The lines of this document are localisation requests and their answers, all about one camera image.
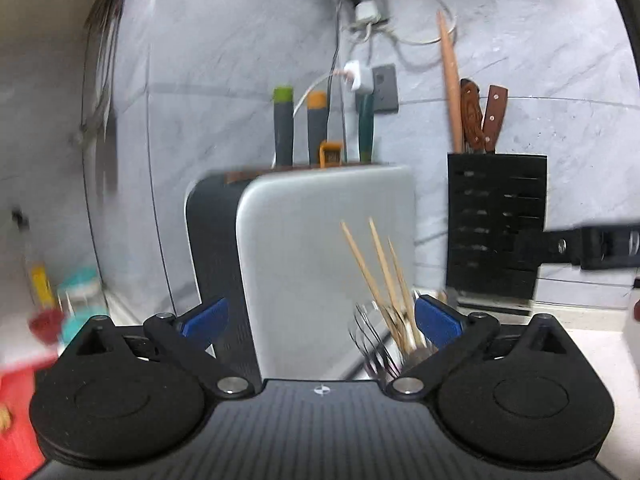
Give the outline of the black slotted knife block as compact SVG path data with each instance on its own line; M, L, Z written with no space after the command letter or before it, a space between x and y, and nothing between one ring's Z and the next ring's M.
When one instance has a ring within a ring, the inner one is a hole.
M544 228L544 155L450 154L446 291L469 307L530 309L538 268L519 256L519 232Z

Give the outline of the red plastic container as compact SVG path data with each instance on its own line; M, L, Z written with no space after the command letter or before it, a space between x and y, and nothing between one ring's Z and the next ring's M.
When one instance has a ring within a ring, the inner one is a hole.
M23 363L1 371L1 478L27 479L43 463L29 419L36 373L52 359Z

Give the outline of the wooden rolling pin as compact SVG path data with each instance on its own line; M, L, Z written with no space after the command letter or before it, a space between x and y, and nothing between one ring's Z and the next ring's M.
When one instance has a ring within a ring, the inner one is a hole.
M442 54L442 73L447 92L449 125L452 149L455 153L463 152L463 128L461 118L460 79L454 47L447 29L446 18L442 11L437 11L437 24L440 35L440 53Z

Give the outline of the long wooden chopstick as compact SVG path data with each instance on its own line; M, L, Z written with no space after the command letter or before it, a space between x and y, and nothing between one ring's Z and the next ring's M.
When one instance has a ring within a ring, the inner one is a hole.
M368 289L370 290L373 300L375 304L378 306L378 308L381 310L383 320L385 321L385 324L387 325L387 328L390 330L390 334L392 335L393 340L396 342L396 346L398 347L399 338L398 338L398 333L396 333L395 323L392 319L393 312L390 310L390 297L388 297L387 299L383 298L381 289L378 287L378 283L375 281L375 278L371 273L371 271L369 270L367 263L364 261L363 255L360 252L360 249L356 243L356 240L352 236L352 232L349 231L348 225L344 221L341 222L341 229L345 235L347 244L350 248L350 251L352 252L352 255L356 260L357 266L364 278L364 281L366 282Z

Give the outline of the long curved wooden spoon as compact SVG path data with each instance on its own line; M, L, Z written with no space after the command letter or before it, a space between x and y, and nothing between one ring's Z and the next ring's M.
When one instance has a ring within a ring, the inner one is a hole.
M424 341L420 333L420 330L418 330L418 326L416 326L416 315L414 314L413 296L411 295L409 287L406 283L404 272L402 272L401 265L399 263L399 259L395 252L395 248L392 243L392 240L388 238L387 241L388 241L388 247L390 248L390 253L392 254L394 269L398 279L402 301L404 302L404 306L405 306L406 317L408 320L411 337L413 340L413 347L416 349L422 349L424 348Z

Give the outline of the teal lidded glass jar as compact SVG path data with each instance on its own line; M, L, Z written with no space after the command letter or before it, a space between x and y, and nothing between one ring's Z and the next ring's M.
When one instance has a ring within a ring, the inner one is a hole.
M66 278L56 289L64 313L58 340L69 344L95 315L108 315L107 304L98 270L85 266Z

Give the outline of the steel wire whisk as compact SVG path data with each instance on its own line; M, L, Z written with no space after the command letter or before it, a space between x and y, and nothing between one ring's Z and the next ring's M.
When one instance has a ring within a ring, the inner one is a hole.
M355 304L347 330L370 378L389 382L399 375L400 366L388 348L393 337L376 304Z

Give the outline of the white wall plug charger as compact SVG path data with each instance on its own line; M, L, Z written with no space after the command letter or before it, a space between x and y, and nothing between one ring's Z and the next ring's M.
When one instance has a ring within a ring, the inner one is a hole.
M374 75L370 66L358 60L351 60L344 65L343 74L352 93L372 94L374 92Z

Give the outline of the grey knife steriliser box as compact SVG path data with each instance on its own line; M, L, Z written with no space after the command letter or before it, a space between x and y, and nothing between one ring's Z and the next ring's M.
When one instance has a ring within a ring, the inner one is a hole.
M378 248L414 278L414 177L390 165L210 174L186 198L186 232L200 297L229 305L219 361L256 385L342 379L362 359L348 329L373 300Z

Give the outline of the grey wall socket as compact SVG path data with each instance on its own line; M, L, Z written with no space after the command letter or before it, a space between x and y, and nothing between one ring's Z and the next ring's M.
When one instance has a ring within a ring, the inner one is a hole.
M374 77L373 111L375 114L396 114L399 110L396 67L386 64L372 68Z

